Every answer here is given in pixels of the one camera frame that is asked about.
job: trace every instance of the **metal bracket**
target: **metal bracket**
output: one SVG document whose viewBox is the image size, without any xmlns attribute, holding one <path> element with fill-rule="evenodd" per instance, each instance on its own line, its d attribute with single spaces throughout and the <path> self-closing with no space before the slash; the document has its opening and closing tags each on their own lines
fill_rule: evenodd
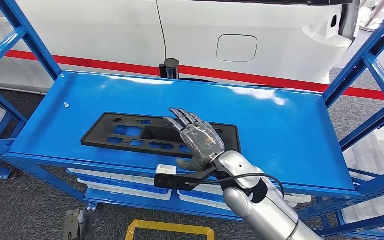
<svg viewBox="0 0 384 240">
<path fill-rule="evenodd" d="M 1 174 L 0 179 L 8 179 L 8 178 L 10 178 L 10 175 L 11 175 L 11 172 L 9 174 L 7 174 L 7 173 Z"/>
<path fill-rule="evenodd" d="M 64 240 L 93 240 L 92 212 L 70 210 L 65 213 Z"/>
<path fill-rule="evenodd" d="M 87 210 L 88 211 L 93 211 L 95 212 L 97 210 L 97 207 L 98 207 L 98 203 L 97 202 L 92 202 L 90 201 L 88 204 L 87 204 Z"/>
<path fill-rule="evenodd" d="M 212 166 L 205 171 L 188 174 L 172 175 L 157 173 L 155 174 L 154 186 L 157 188 L 192 191 L 199 184 L 201 184 L 203 180 L 207 179 L 211 174 L 215 173 L 216 170 L 216 167 Z"/>
</svg>

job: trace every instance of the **red stripe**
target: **red stripe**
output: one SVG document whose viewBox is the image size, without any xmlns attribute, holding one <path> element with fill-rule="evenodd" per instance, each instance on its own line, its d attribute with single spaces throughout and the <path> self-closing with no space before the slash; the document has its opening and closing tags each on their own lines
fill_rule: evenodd
<svg viewBox="0 0 384 240">
<path fill-rule="evenodd" d="M 10 58 L 37 60 L 33 53 L 27 52 L 27 51 L 10 50 L 5 56 Z M 96 69 L 115 70 L 115 71 L 135 73 L 135 74 L 146 74 L 146 75 L 154 75 L 154 76 L 160 75 L 159 68 L 153 67 L 153 66 L 143 66 L 143 65 L 111 62 L 111 61 L 92 60 L 92 59 L 85 59 L 85 58 L 78 58 L 78 57 L 71 57 L 71 56 L 58 56 L 58 55 L 52 55 L 52 56 L 54 57 L 55 61 L 59 64 L 89 67 L 89 68 L 96 68 Z M 223 71 L 223 70 L 215 70 L 215 69 L 201 68 L 201 67 L 195 67 L 195 66 L 181 65 L 179 67 L 179 72 L 182 74 L 188 74 L 188 75 L 194 75 L 194 76 L 200 76 L 200 77 L 232 80 L 232 81 L 238 81 L 238 82 L 258 84 L 258 85 L 268 85 L 272 87 L 291 88 L 291 89 L 315 91 L 315 92 L 321 92 L 321 93 L 324 92 L 329 86 L 327 84 L 321 84 L 321 83 L 297 81 L 297 80 L 290 80 L 290 79 L 277 78 L 277 77 L 271 77 L 271 76 L 260 76 L 260 75 L 253 75 L 253 74 L 247 74 L 247 73 Z M 364 89 L 364 88 L 349 87 L 345 91 L 344 95 L 368 98 L 368 99 L 384 100 L 384 93 L 382 91 Z"/>
</svg>

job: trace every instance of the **black cable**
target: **black cable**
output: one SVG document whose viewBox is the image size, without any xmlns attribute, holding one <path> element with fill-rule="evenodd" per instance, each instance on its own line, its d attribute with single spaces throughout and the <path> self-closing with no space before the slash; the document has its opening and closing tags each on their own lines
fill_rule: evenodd
<svg viewBox="0 0 384 240">
<path fill-rule="evenodd" d="M 276 177 L 274 177 L 272 175 L 268 175 L 268 174 L 261 173 L 261 172 L 246 173 L 246 174 L 241 174 L 241 175 L 237 175 L 237 176 L 230 176 L 230 177 L 226 177 L 226 178 L 214 180 L 214 181 L 200 181 L 199 184 L 219 184 L 219 183 L 228 182 L 228 181 L 232 181 L 232 180 L 240 179 L 240 178 L 245 178 L 245 177 L 266 177 L 269 179 L 273 179 L 277 184 L 279 184 L 280 192 L 282 193 L 283 197 L 285 197 L 285 189 L 284 189 L 284 186 L 282 185 L 281 181 L 279 181 L 279 179 L 277 179 Z"/>
</svg>

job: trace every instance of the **rectangular hole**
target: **rectangular hole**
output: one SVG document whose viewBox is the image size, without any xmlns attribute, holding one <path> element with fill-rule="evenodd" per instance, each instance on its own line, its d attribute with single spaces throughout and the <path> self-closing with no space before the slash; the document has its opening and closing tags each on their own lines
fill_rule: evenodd
<svg viewBox="0 0 384 240">
<path fill-rule="evenodd" d="M 130 146 L 142 146 L 142 143 L 144 143 L 142 140 L 132 140 Z"/>
<path fill-rule="evenodd" d="M 114 134 L 137 137 L 141 134 L 142 127 L 118 125 L 114 128 Z"/>
<path fill-rule="evenodd" d="M 179 147 L 179 151 L 180 151 L 180 152 L 183 152 L 183 153 L 190 153 L 190 152 L 191 152 L 191 150 L 189 149 L 189 147 L 186 146 L 186 145 L 180 145 L 180 147 Z"/>
<path fill-rule="evenodd" d="M 121 142 L 123 142 L 123 138 L 119 138 L 119 137 L 110 137 L 108 138 L 108 140 L 106 140 L 107 142 L 109 142 L 110 144 L 120 144 Z"/>
<path fill-rule="evenodd" d="M 176 143 L 183 143 L 180 134 L 174 127 L 145 126 L 141 139 L 162 140 Z"/>
<path fill-rule="evenodd" d="M 150 142 L 148 144 L 148 147 L 152 149 L 164 149 L 164 150 L 172 150 L 175 148 L 172 144 L 156 142 L 156 141 Z"/>
<path fill-rule="evenodd" d="M 152 124 L 152 121 L 148 121 L 148 120 L 140 120 L 139 123 L 140 123 L 140 124 L 143 124 L 143 125 L 150 125 L 150 124 Z"/>
</svg>

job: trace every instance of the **floor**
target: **floor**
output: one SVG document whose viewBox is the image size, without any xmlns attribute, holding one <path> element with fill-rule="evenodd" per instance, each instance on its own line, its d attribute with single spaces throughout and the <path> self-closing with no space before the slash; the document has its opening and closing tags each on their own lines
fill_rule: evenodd
<svg viewBox="0 0 384 240">
<path fill-rule="evenodd" d="M 344 56 L 344 60 L 331 70 L 332 79 L 341 71 L 348 59 L 352 57 L 353 52 L 363 44 L 368 36 L 369 34 L 366 32 L 360 33 L 354 45 Z M 384 53 L 380 59 L 384 64 Z M 354 83 L 354 86 L 378 89 L 368 72 L 364 72 Z M 1 90 L 0 93 L 27 117 L 31 116 L 43 98 L 40 95 L 13 91 Z M 345 137 L 383 106 L 384 101 L 380 100 L 342 96 L 329 109 L 338 139 Z M 82 188 L 73 176 L 65 173 L 64 169 L 50 167 L 47 170 L 73 186 Z M 303 209 L 307 206 L 308 204 L 300 204 L 297 209 Z M 63 238 L 65 213 L 67 210 L 74 209 L 85 209 L 85 206 L 27 174 L 14 180 L 0 180 L 0 240 L 60 240 Z M 253 231 L 242 222 L 111 205 L 99 205 L 94 213 L 95 239 L 125 239 L 127 228 L 135 219 L 210 227 L 215 231 L 215 239 L 217 240 L 258 239 Z M 320 222 L 312 220 L 306 224 L 312 228 L 317 228 Z M 170 240 L 206 239 L 199 235 L 147 229 L 139 229 L 134 235 L 135 240 L 158 238 Z M 348 238 L 330 237 L 328 239 L 342 240 Z"/>
</svg>

